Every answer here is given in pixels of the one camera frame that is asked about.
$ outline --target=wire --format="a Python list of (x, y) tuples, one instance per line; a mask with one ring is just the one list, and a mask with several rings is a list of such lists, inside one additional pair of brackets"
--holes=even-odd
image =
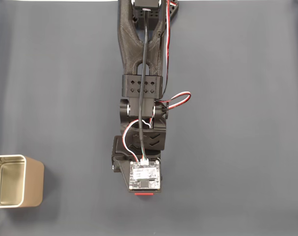
[(180, 92), (180, 93), (178, 93), (177, 95), (173, 96), (173, 97), (172, 97), (171, 99), (169, 99), (169, 100), (159, 101), (159, 102), (171, 102), (172, 100), (174, 100), (174, 99), (176, 99), (176, 98), (178, 98), (178, 97), (182, 97), (182, 96), (184, 96), (184, 95), (187, 95), (187, 97), (186, 97), (185, 99), (183, 99), (181, 102), (178, 102), (178, 103), (176, 103), (176, 104), (173, 104), (173, 105), (169, 106), (169, 110), (170, 110), (170, 109), (173, 109), (173, 108), (175, 108), (175, 107), (178, 107), (178, 106), (180, 106), (180, 105), (186, 103), (186, 102), (191, 98), (192, 94), (191, 94), (190, 92), (188, 92), (188, 91)]
[[(128, 130), (130, 129), (130, 127), (132, 127), (133, 124), (137, 123), (138, 121), (139, 121), (139, 120), (136, 119), (136, 120), (130, 122), (130, 124), (126, 127), (126, 129), (125, 129), (125, 131), (124, 131), (124, 133), (123, 133), (123, 136), (122, 136), (124, 147), (126, 148), (127, 151), (129, 151), (129, 152), (134, 156), (136, 162), (139, 162), (138, 157), (137, 157), (136, 154), (135, 154), (132, 150), (130, 150), (130, 149), (127, 147), (127, 145), (126, 145), (126, 134), (127, 134)], [(146, 125), (148, 125), (148, 126), (151, 128), (151, 125), (150, 125), (149, 123), (145, 122), (144, 120), (143, 120), (143, 123), (145, 123)]]
[(153, 106), (153, 112), (152, 112), (152, 117), (150, 118), (149, 120), (149, 124), (152, 126), (152, 121), (153, 121), (153, 118), (155, 116), (155, 105)]
[(167, 0), (167, 42), (165, 45), (165, 57), (166, 57), (166, 65), (167, 65), (167, 75), (166, 75), (166, 82), (165, 87), (162, 93), (162, 97), (165, 94), (165, 91), (168, 87), (169, 82), (169, 48), (170, 48), (170, 0)]
[[(143, 55), (143, 71), (141, 74), (141, 84), (140, 84), (140, 94), (139, 94), (138, 120), (143, 119), (143, 101), (144, 101), (145, 76), (146, 76), (146, 66), (147, 66), (147, 49), (148, 49), (148, 11), (144, 10), (144, 12), (145, 12), (145, 16), (144, 16), (145, 41), (144, 41), (144, 55)], [(139, 123), (139, 139), (140, 139), (141, 152), (143, 153), (143, 158), (146, 159), (142, 122)]]

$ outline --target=metal tin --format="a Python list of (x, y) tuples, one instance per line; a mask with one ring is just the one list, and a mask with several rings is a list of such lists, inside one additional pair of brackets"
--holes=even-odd
[(0, 208), (40, 205), (43, 181), (41, 162), (22, 155), (0, 156)]

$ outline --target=red plastic tab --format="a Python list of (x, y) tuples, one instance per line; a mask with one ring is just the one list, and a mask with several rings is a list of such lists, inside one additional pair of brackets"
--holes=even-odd
[(136, 196), (153, 196), (154, 193), (135, 193)]

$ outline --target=gray fabric surface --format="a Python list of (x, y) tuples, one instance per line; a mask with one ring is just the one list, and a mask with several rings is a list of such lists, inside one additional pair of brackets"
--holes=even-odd
[(298, 236), (298, 7), (183, 1), (172, 26), (163, 192), (111, 168), (117, 2), (0, 2), (0, 154), (45, 164), (0, 236)]

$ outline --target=white connector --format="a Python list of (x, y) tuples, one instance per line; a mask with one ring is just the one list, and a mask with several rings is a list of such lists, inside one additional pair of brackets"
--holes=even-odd
[(143, 165), (143, 166), (148, 166), (149, 165), (149, 159), (148, 158), (146, 158), (146, 159), (141, 158), (140, 159), (140, 164)]

